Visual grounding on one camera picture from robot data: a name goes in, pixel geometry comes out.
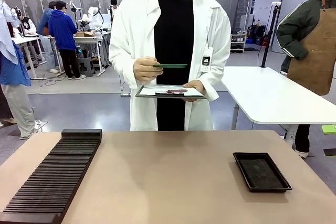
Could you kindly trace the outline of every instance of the black t-shirt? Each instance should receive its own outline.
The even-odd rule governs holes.
[[[194,47],[193,0],[159,0],[161,16],[154,27],[155,56],[161,64],[188,64],[184,69],[164,69],[157,84],[188,83]],[[158,99],[159,131],[184,130],[185,102]]]

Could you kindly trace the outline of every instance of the box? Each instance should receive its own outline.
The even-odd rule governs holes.
[[[94,31],[79,31],[76,33],[76,37],[92,37],[95,35]]]

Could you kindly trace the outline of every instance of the black tray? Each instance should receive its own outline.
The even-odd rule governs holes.
[[[292,190],[268,153],[233,154],[248,190],[252,193],[285,193]]]

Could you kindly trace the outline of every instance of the clipboard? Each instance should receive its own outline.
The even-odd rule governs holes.
[[[188,93],[193,93],[193,94],[197,94],[197,95],[186,95],[185,93],[175,93],[175,94],[168,94],[168,93],[164,93],[162,92],[162,90],[178,90],[178,89],[186,89],[183,86],[168,86],[168,85],[148,85],[148,86],[142,86],[140,88],[140,90],[137,92],[137,94],[135,95],[135,97],[137,98],[173,98],[173,99],[182,99],[182,98],[186,98],[186,99],[207,99],[203,94],[201,94],[200,92],[198,92],[196,89],[194,88],[189,88],[186,89],[189,92]]]

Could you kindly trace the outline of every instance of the white lab coat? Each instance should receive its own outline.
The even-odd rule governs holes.
[[[185,129],[213,130],[209,101],[219,97],[213,85],[221,80],[230,54],[231,27],[217,1],[193,0],[193,8],[195,31],[189,81],[201,81],[208,100],[186,102]],[[160,14],[158,0],[123,0],[113,20],[109,59],[132,90],[131,131],[158,130],[156,99],[135,97],[143,83],[136,81],[133,65],[138,58],[155,57],[154,26]],[[214,47],[214,53],[210,72],[203,73],[200,68],[207,31],[209,46]]]

